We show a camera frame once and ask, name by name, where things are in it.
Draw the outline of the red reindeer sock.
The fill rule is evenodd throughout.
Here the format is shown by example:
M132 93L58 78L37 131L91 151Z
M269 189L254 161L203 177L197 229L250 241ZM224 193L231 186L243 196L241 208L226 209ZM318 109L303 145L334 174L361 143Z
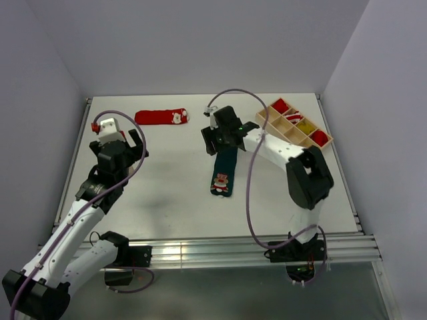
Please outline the red reindeer sock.
M329 137L321 130L316 130L310 135L310 139L318 145L320 148L322 148L324 145L326 145L329 141Z

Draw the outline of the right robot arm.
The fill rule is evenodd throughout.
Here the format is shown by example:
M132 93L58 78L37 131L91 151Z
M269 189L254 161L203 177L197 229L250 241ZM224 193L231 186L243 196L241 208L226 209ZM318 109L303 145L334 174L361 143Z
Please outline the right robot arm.
M305 148L281 140L251 121L242 123L231 106L221 109L206 107L203 114L210 120L210 125L201 130L208 154L216 155L232 147L252 154L246 181L246 219L254 241L269 250L288 246L294 259L305 259L312 251L310 241L323 232L319 226L320 208L334 186L320 149L314 146ZM250 184L258 155L286 173L290 198L298 207L296 220L290 226L290 238L276 245L260 241L250 217Z

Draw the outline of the dark green reindeer sock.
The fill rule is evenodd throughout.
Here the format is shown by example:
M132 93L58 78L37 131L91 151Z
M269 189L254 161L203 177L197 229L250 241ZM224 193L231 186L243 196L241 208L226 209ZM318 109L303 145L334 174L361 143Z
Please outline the dark green reindeer sock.
M231 148L216 155L210 185L212 195L221 197L232 196L237 157L237 148Z

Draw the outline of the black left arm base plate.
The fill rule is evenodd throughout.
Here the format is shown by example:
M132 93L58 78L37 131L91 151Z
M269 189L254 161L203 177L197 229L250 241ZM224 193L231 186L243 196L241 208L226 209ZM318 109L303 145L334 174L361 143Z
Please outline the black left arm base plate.
M151 263L152 246L130 246L120 249L112 263L115 267L149 267Z

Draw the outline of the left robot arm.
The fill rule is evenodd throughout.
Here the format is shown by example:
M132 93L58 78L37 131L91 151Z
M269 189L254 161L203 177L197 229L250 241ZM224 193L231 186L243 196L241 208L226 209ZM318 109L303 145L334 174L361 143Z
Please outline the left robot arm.
M129 239L108 231L83 255L74 259L89 232L109 213L123 195L133 173L147 157L140 128L129 135L130 146L119 129L98 126L98 139L89 147L97 164L89 172L75 201L44 247L20 271L9 270L2 280L10 304L10 319L17 313L31 319L60 319L71 296L104 267L130 269Z

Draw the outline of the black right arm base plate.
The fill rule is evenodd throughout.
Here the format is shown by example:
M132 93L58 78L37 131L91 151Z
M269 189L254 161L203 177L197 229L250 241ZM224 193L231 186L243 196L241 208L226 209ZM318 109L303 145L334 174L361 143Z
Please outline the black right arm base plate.
M271 263L324 261L327 258L327 251L324 240L314 237L303 244L294 239L284 247L268 249L264 252L264 256Z

